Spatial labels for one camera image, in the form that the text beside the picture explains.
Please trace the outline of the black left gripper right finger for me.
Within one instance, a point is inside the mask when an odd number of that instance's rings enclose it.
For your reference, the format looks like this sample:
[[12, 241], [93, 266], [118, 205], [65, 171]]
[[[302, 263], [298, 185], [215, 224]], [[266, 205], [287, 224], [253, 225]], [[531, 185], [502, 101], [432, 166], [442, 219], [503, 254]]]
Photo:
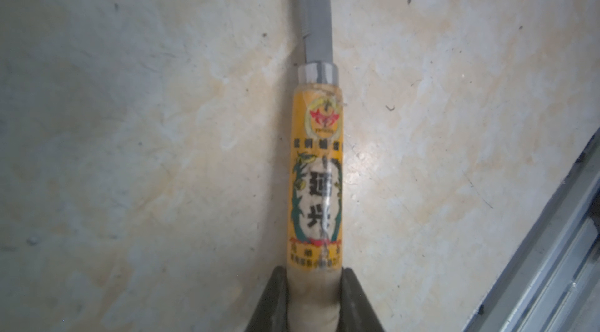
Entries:
[[341, 290], [340, 331], [384, 332], [361, 283], [349, 267], [342, 270]]

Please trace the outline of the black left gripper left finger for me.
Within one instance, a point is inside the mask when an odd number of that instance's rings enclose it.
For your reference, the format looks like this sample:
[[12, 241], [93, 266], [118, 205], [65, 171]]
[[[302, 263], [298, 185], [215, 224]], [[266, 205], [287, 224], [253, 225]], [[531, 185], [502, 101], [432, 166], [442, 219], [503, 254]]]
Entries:
[[267, 281], [245, 332], [286, 332], [288, 284], [287, 271], [276, 266]]

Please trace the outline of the small sickle wooden handle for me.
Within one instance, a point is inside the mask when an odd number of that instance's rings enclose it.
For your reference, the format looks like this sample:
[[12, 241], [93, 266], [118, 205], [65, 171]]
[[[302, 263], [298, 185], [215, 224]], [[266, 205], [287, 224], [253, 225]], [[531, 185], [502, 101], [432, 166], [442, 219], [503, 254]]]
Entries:
[[336, 331], [343, 262], [344, 102], [331, 0], [298, 0], [305, 61], [292, 102], [287, 327]]

